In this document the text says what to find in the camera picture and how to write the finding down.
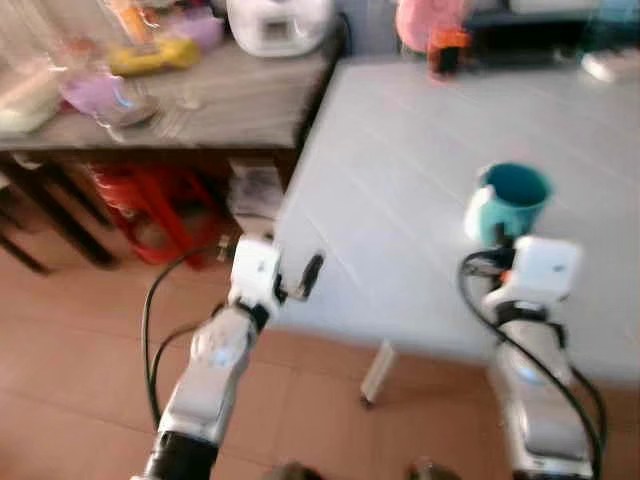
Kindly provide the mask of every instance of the red plastic stool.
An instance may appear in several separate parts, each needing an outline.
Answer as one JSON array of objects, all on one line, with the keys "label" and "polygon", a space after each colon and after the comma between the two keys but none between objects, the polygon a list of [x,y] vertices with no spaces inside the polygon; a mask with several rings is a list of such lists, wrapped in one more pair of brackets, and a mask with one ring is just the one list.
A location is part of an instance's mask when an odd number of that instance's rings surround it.
[{"label": "red plastic stool", "polygon": [[[180,168],[131,165],[91,166],[89,170],[114,223],[131,243],[134,252],[147,263],[166,263],[216,238],[220,218],[216,215],[216,203],[193,172]],[[194,200],[206,206],[210,214],[198,232],[190,235],[176,207]],[[164,230],[168,246],[152,247],[139,239],[140,227],[149,221]],[[186,261],[193,268],[204,266],[202,255],[193,255]]]}]

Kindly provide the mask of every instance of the pink object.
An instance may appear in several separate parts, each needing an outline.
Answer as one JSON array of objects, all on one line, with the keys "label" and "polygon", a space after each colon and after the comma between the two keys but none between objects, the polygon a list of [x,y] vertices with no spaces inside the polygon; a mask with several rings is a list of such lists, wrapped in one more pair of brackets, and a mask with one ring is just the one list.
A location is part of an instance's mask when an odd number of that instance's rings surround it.
[{"label": "pink object", "polygon": [[88,115],[95,115],[122,98],[122,77],[108,73],[87,74],[74,78],[60,86],[60,93],[74,108]]},{"label": "pink object", "polygon": [[190,38],[198,44],[200,51],[206,52],[222,42],[224,20],[211,14],[193,15],[173,24],[171,32]]},{"label": "pink object", "polygon": [[396,10],[396,29],[411,50],[426,52],[434,27],[460,27],[463,14],[464,0],[402,0]]}]

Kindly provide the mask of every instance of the tiled floor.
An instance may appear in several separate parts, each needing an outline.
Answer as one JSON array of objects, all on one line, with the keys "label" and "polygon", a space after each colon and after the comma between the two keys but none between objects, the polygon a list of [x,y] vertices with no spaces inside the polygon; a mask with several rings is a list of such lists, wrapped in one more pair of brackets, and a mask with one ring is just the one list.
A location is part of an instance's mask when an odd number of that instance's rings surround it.
[{"label": "tiled floor", "polygon": [[[86,222],[123,259],[98,270],[54,232],[12,232],[56,272],[48,278],[0,255],[0,478],[115,480],[140,473],[153,438],[138,322],[157,268],[131,257],[117,233]],[[227,290],[228,267],[180,270],[158,293],[152,338],[205,318]],[[186,342],[163,359],[166,400]],[[496,405],[480,369],[402,356],[379,404],[358,387],[371,349],[281,331],[263,334],[242,380],[216,480],[255,480],[290,459],[328,479],[395,480],[429,456],[465,480],[506,480]],[[609,394],[605,478],[639,478],[637,397]]]}]

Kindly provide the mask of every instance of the white table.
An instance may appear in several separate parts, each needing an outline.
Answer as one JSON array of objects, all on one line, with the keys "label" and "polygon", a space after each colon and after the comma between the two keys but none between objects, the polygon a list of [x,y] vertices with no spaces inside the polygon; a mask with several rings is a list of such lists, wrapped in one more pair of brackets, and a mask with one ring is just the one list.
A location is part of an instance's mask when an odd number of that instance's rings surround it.
[{"label": "white table", "polygon": [[640,85],[580,71],[466,76],[431,85],[421,64],[336,72],[277,225],[285,278],[325,267],[284,325],[485,359],[493,343],[455,288],[476,247],[462,230],[476,172],[516,160],[555,196],[535,230],[583,245],[557,320],[591,374],[640,377]]}]

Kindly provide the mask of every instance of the teal mug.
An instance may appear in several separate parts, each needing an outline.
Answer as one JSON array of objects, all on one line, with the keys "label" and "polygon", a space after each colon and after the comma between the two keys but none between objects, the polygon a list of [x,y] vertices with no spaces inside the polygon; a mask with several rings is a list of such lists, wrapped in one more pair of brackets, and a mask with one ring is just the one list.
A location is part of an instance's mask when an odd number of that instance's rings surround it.
[{"label": "teal mug", "polygon": [[465,217],[465,231],[486,246],[497,243],[498,225],[512,238],[527,234],[551,197],[549,179],[535,168],[498,163],[480,175]]}]

